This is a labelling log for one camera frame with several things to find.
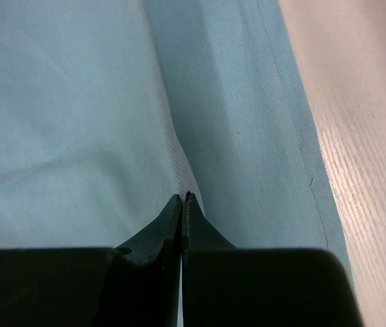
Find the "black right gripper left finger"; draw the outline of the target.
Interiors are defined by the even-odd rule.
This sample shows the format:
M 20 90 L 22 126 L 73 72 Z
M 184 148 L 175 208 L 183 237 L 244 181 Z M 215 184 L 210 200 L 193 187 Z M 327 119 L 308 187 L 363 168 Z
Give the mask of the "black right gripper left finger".
M 115 248 L 0 249 L 0 326 L 175 326 L 181 210 Z

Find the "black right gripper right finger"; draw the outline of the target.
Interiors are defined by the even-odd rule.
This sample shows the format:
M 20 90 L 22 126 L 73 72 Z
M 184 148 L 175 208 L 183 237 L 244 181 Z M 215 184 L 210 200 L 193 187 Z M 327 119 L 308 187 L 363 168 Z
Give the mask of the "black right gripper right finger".
M 189 193 L 182 209 L 185 326 L 360 326 L 338 259 L 322 249 L 239 249 Z

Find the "light blue trousers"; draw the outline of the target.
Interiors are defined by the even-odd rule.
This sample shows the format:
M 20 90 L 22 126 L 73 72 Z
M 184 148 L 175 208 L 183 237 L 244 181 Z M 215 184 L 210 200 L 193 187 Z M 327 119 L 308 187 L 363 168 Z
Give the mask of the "light blue trousers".
M 0 248 L 115 246 L 195 193 L 351 267 L 277 1 L 0 1 Z

